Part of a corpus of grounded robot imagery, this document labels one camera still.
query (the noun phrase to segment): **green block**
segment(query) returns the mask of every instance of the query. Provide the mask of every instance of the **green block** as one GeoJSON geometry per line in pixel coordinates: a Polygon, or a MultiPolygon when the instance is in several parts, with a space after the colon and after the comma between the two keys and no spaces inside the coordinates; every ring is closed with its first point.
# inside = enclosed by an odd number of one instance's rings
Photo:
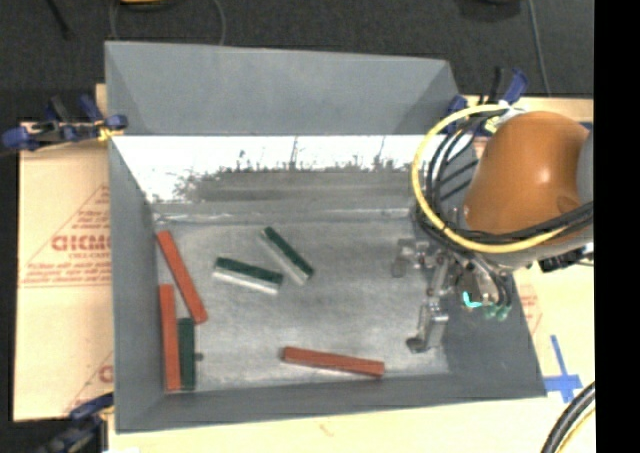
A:
{"type": "Polygon", "coordinates": [[[285,268],[290,270],[300,282],[305,282],[313,275],[314,270],[311,265],[273,227],[265,228],[261,238],[285,268]]]}
{"type": "Polygon", "coordinates": [[[194,391],[196,388],[196,341],[195,325],[191,318],[178,320],[178,348],[182,390],[194,391]]]}
{"type": "Polygon", "coordinates": [[[273,270],[243,263],[228,257],[216,259],[213,272],[214,275],[230,282],[269,293],[276,293],[284,278],[280,272],[274,272],[273,270]]]}

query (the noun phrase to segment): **green light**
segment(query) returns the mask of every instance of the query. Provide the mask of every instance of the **green light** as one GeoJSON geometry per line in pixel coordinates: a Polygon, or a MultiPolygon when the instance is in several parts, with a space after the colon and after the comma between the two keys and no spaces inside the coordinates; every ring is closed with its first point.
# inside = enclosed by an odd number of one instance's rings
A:
{"type": "Polygon", "coordinates": [[[468,291],[462,292],[462,301],[464,302],[464,305],[466,305],[467,307],[482,307],[482,304],[480,302],[471,301],[468,291]]]}

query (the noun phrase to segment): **black carpet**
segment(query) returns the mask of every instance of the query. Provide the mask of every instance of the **black carpet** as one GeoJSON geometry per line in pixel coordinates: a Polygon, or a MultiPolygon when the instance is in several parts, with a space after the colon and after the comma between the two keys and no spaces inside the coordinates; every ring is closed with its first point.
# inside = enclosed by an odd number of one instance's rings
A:
{"type": "MultiPolygon", "coordinates": [[[[177,0],[155,11],[54,2],[71,40],[46,0],[0,0],[0,132],[39,118],[54,94],[91,92],[104,81],[103,41],[116,37],[445,59],[465,94],[487,92],[496,66],[518,67],[528,95],[594,94],[595,0],[177,0]]],[[[16,178],[16,157],[0,157],[2,453],[27,451],[64,426],[11,423],[16,178]]],[[[55,203],[43,196],[42,205],[55,203]]]]}

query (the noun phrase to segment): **red block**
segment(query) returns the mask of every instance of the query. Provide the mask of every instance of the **red block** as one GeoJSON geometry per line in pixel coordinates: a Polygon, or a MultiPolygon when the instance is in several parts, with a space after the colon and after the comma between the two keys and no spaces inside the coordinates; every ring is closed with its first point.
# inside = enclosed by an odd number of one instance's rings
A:
{"type": "Polygon", "coordinates": [[[178,322],[173,285],[160,284],[158,294],[162,319],[165,388],[167,391],[178,391],[181,388],[180,351],[178,349],[178,322]]]}
{"type": "Polygon", "coordinates": [[[191,275],[189,275],[189,270],[187,270],[182,260],[171,232],[158,231],[156,239],[194,323],[198,324],[207,321],[207,310],[204,308],[200,295],[196,291],[191,275]]]}
{"type": "Polygon", "coordinates": [[[384,362],[359,357],[349,357],[329,352],[318,352],[287,346],[282,351],[282,360],[317,368],[350,371],[362,375],[381,377],[384,375],[384,362]]]}

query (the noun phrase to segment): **blue clamp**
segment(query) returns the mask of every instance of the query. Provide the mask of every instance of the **blue clamp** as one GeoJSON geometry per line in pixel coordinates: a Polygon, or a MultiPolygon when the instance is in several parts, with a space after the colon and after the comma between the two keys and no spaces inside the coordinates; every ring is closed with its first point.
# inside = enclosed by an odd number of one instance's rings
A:
{"type": "Polygon", "coordinates": [[[76,453],[82,450],[104,426],[99,413],[113,406],[113,393],[99,396],[69,414],[72,425],[32,453],[76,453]]]}
{"type": "Polygon", "coordinates": [[[501,99],[501,101],[506,101],[510,105],[518,101],[529,86],[529,78],[527,78],[520,69],[514,67],[512,72],[513,78],[511,79],[509,88],[507,88],[501,99]]]}
{"type": "MultiPolygon", "coordinates": [[[[502,83],[502,69],[496,71],[495,80],[493,83],[493,88],[490,92],[489,97],[480,96],[478,100],[478,105],[483,104],[497,104],[499,102],[506,102],[509,105],[513,105],[517,102],[524,92],[527,90],[529,86],[529,79],[527,76],[518,68],[514,67],[512,70],[513,77],[511,78],[511,82],[507,87],[507,90],[504,91],[502,97],[498,97],[499,89],[502,83]]],[[[462,94],[456,94],[453,99],[449,102],[447,106],[447,116],[451,115],[454,112],[458,112],[460,110],[464,110],[469,107],[469,101],[462,94]]],[[[448,124],[442,132],[446,135],[452,134],[457,128],[457,121],[451,124],[448,124]]],[[[477,132],[480,135],[488,135],[490,134],[489,130],[480,130],[477,132]]]]}
{"type": "Polygon", "coordinates": [[[41,147],[92,138],[105,138],[124,130],[129,122],[124,115],[104,117],[96,103],[87,94],[78,99],[84,118],[74,120],[59,96],[52,97],[44,110],[44,121],[32,125],[11,128],[2,134],[7,149],[35,151],[41,147]]]}

